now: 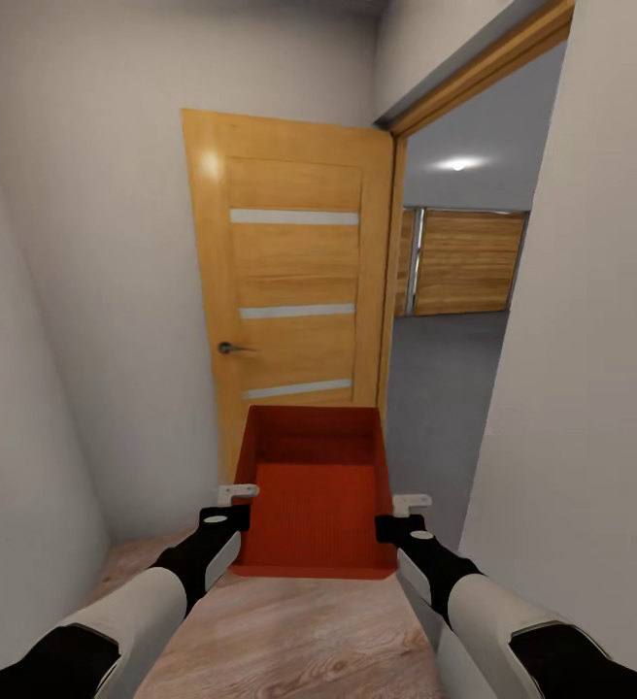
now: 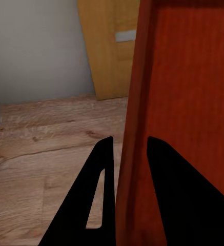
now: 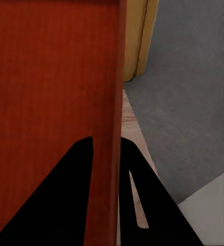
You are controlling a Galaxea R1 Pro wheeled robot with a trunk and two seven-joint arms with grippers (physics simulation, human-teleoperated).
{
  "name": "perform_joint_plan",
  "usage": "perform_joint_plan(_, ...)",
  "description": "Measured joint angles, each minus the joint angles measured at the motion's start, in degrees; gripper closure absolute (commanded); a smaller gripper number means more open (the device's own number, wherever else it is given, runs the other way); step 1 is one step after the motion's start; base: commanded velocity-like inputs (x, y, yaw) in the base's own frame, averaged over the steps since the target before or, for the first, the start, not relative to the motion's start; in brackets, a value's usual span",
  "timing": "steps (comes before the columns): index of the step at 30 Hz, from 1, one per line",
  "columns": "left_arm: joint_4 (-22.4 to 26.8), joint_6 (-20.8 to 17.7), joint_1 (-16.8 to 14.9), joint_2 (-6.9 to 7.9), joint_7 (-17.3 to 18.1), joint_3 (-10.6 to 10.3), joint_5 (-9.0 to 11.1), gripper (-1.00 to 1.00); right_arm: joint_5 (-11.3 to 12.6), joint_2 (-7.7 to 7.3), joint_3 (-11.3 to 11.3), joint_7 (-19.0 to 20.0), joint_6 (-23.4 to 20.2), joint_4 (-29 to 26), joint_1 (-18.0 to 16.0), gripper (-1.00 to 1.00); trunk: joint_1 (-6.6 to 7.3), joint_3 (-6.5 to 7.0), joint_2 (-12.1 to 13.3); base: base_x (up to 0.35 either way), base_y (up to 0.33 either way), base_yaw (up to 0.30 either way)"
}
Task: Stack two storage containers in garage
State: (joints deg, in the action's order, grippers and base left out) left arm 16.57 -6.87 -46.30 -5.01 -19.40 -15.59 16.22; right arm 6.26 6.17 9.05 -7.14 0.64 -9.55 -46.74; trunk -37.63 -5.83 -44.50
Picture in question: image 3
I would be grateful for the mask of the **storage box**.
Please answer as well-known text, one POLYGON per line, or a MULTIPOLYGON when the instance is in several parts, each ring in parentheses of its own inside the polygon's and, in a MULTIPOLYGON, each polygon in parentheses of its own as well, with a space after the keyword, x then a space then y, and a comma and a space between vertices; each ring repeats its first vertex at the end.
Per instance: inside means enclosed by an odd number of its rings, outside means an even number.
POLYGON ((127 0, 0 0, 0 232, 91 136, 83 246, 116 246, 127 0))

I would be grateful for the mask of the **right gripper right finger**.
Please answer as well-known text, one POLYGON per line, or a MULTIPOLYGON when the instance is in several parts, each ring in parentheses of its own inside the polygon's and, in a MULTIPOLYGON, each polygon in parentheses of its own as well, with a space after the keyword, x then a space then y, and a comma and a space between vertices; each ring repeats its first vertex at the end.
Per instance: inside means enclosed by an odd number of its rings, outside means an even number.
POLYGON ((121 137, 119 169, 121 246, 203 246, 136 145, 121 137), (137 225, 131 171, 149 229, 137 225))

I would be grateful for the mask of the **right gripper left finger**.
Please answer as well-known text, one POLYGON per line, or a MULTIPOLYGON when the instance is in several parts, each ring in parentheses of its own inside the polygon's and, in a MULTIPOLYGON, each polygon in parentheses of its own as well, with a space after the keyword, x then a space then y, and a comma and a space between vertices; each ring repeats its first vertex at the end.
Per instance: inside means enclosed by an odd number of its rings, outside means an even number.
POLYGON ((0 246, 83 246, 92 162, 93 138, 75 142, 0 232, 0 246))

